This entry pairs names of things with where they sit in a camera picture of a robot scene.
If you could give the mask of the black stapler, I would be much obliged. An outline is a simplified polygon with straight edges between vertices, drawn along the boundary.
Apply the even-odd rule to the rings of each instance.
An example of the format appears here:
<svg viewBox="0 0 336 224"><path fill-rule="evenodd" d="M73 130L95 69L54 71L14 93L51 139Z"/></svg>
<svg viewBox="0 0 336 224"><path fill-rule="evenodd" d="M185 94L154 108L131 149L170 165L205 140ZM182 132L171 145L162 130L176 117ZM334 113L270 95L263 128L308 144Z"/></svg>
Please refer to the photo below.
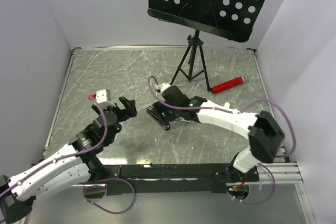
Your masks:
<svg viewBox="0 0 336 224"><path fill-rule="evenodd" d="M168 131L170 129L168 120L156 108L149 106L146 112L163 130Z"/></svg>

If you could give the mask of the white staple box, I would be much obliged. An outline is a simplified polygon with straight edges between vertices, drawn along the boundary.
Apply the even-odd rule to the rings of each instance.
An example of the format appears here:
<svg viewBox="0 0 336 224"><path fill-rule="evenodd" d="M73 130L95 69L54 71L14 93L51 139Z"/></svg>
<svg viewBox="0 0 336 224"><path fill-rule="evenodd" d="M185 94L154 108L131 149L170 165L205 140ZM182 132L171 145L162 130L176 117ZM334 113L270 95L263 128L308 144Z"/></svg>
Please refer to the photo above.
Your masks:
<svg viewBox="0 0 336 224"><path fill-rule="evenodd" d="M179 121L180 122L185 122L185 123L191 123L191 120L186 120L186 119L184 119L182 117L179 118Z"/></svg>

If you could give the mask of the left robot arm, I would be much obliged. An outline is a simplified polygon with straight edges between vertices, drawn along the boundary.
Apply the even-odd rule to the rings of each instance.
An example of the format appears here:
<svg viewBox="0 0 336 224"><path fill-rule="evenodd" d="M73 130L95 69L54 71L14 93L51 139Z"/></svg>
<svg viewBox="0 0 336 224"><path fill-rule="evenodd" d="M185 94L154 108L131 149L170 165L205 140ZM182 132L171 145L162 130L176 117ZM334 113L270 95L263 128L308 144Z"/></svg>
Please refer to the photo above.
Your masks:
<svg viewBox="0 0 336 224"><path fill-rule="evenodd" d="M98 117L53 155L12 177L1 176L1 212L5 223L15 223L40 200L72 185L98 183L104 168L97 154L114 142L121 122L137 115L134 100L119 97L120 109L107 97L89 97Z"/></svg>

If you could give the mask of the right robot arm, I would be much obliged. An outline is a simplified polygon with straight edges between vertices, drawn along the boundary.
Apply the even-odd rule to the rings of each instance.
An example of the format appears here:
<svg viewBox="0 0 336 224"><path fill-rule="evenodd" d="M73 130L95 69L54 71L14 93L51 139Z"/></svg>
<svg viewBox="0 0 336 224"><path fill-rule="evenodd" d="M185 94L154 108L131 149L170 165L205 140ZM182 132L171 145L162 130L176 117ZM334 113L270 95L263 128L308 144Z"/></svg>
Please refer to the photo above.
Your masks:
<svg viewBox="0 0 336 224"><path fill-rule="evenodd" d="M157 112L153 117L162 127L168 127L176 118L183 118L218 126L248 141L248 146L238 152L231 162L229 175L233 180L243 180L259 163L273 163L285 135L269 112L241 112L206 98L190 99L177 86L169 83L157 84L154 88L162 99L156 103Z"/></svg>

